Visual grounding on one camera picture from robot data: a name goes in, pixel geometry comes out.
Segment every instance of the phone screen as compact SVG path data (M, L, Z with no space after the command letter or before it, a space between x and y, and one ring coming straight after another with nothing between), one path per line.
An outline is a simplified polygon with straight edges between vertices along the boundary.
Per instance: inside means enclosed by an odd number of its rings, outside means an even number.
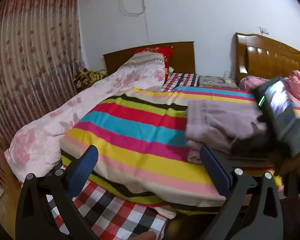
M288 94L282 81L278 81L272 86L268 87L265 97L275 117L278 117L280 114L282 114L290 104Z

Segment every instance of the silver screw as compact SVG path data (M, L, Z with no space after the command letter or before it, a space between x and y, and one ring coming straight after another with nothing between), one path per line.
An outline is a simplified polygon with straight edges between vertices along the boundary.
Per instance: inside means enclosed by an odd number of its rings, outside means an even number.
M61 176L63 174L63 169L58 169L56 170L56 172L54 173L56 176Z
M26 176L26 178L27 178L28 180L31 180L31 179L33 178L33 173L29 173L29 174Z
M266 172L266 173L265 173L265 177L266 177L267 179L271 179L271 178L272 178L272 175L271 175L269 172Z
M236 168L234 170L234 173L237 174L237 175L239 175L239 176L241 176L243 174L243 170L241 170L240 168Z

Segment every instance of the headboard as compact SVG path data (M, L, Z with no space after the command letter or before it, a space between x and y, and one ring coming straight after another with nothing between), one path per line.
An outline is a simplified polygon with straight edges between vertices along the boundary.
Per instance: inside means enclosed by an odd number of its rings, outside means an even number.
M236 82L248 75L287 77L300 71L300 51L258 34L236 33Z
M173 54L169 59L169 65L174 68L175 73L195 73L193 41L161 43L136 48L156 47L173 47ZM136 48L124 49L103 55L108 75L113 74L122 64L126 63L132 57L131 50Z

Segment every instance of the curtain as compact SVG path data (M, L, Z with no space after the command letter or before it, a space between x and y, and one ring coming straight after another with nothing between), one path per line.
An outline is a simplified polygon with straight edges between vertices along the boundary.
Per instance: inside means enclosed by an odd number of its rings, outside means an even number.
M0 144L72 98L82 68L77 0L2 0Z

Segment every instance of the bedside table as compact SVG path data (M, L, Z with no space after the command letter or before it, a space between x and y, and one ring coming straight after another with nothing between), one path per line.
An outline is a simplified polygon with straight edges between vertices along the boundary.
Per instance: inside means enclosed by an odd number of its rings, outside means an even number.
M198 87L225 88L239 90L237 84L231 79L231 83L225 83L223 77L199 76Z

